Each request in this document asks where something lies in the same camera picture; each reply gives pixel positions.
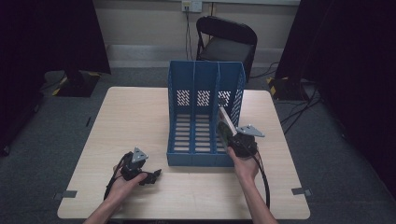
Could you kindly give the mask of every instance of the table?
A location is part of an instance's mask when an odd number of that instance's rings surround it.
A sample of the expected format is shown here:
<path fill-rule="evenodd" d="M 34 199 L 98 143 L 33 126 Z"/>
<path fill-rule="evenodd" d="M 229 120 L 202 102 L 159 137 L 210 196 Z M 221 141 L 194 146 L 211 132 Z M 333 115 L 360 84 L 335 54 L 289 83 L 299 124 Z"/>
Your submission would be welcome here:
<path fill-rule="evenodd" d="M 139 147 L 148 159 L 144 170 L 163 169 L 154 185 L 139 186 L 113 217 L 120 219 L 250 219 L 233 168 L 169 167 L 166 88 L 113 87 L 106 94 L 63 198 L 60 218 L 86 218 L 102 202 L 112 167 Z M 285 136 L 268 91 L 244 91 L 239 120 L 265 133 L 256 137 L 271 191 L 271 211 L 277 219 L 306 219 L 310 211 L 300 188 Z M 265 199 L 260 175 L 256 184 Z"/>

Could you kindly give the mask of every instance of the human hand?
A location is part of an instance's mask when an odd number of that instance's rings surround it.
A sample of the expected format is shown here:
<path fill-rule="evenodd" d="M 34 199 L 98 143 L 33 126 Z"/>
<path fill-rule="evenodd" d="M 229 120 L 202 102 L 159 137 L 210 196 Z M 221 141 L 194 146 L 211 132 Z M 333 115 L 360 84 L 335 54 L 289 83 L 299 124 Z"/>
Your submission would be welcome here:
<path fill-rule="evenodd" d="M 106 198 L 107 201 L 110 201 L 117 206 L 120 206 L 122 202 L 128 197 L 128 195 L 132 192 L 134 187 L 139 185 L 140 181 L 143 181 L 148 174 L 141 173 L 137 175 L 135 178 L 127 181 L 122 176 L 120 169 L 117 171 L 115 178 L 116 181 L 113 183 L 110 192 Z"/>
<path fill-rule="evenodd" d="M 236 176 L 241 184 L 253 183 L 254 178 L 259 172 L 259 166 L 253 158 L 239 158 L 235 155 L 232 147 L 228 147 L 228 154 L 233 159 L 233 166 L 235 168 Z"/>

